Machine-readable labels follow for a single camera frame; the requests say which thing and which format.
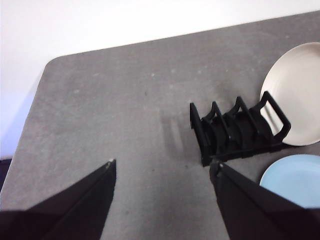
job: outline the gray table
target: gray table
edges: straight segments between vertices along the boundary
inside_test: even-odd
[[[200,116],[213,100],[227,111],[239,95],[251,107],[283,53],[319,40],[318,11],[53,59],[1,208],[27,209],[116,158],[101,239],[228,239],[209,169],[200,164],[189,103]],[[320,154],[320,144],[228,164],[257,181],[272,162],[297,153]]]

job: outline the black dish rack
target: black dish rack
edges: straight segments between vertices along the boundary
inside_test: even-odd
[[[268,122],[260,114],[267,102],[283,123],[276,135],[273,135]],[[238,96],[234,107],[223,115],[214,101],[211,111],[202,119],[195,104],[190,103],[190,123],[200,147],[204,167],[209,166],[213,158],[225,162],[291,147],[282,143],[291,124],[267,91],[263,93],[260,102],[250,109]]]

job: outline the plate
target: plate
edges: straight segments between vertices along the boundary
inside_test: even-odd
[[[297,154],[274,162],[260,186],[303,208],[320,208],[320,156]]]
[[[320,141],[320,42],[299,45],[285,53],[267,74],[261,95],[269,91],[291,123],[285,144],[304,146]],[[283,124],[267,104],[261,115],[277,134]]]

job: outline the light blue plate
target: light blue plate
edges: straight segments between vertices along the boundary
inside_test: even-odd
[[[320,156],[281,158],[264,172],[260,186],[303,208],[320,208]]]

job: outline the beige plate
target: beige plate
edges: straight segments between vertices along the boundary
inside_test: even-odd
[[[320,42],[299,45],[279,58],[267,74],[262,89],[269,91],[291,123],[283,142],[294,146],[320,141]],[[261,115],[273,134],[283,124],[267,104]]]

